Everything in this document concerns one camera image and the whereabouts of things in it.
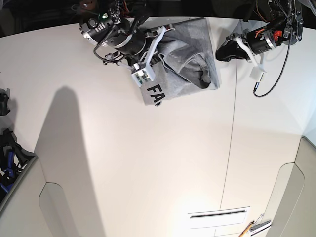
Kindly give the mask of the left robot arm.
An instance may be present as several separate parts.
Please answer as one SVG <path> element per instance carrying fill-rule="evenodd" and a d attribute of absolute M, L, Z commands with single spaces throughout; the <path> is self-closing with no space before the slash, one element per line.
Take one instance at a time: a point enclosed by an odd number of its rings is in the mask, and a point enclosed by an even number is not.
<path fill-rule="evenodd" d="M 256 55 L 276 49 L 282 44 L 293 45 L 302 40 L 302 6 L 297 0 L 270 0 L 270 22 L 255 30 L 243 29 L 226 37 L 216 50 L 218 61 L 229 62 L 232 59 L 246 60 L 254 68 L 264 72 L 262 63 Z"/>

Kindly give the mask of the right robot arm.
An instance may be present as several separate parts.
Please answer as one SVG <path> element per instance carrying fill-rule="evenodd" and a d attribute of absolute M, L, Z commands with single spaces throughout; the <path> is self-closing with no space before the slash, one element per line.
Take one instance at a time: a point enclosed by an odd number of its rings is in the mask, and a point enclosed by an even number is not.
<path fill-rule="evenodd" d="M 124 0 L 81 0 L 72 9 L 81 16 L 79 30 L 94 45 L 94 55 L 105 65 L 126 60 L 132 72 L 155 64 L 159 42 L 174 30 L 172 24 L 142 29 L 151 9 Z"/>

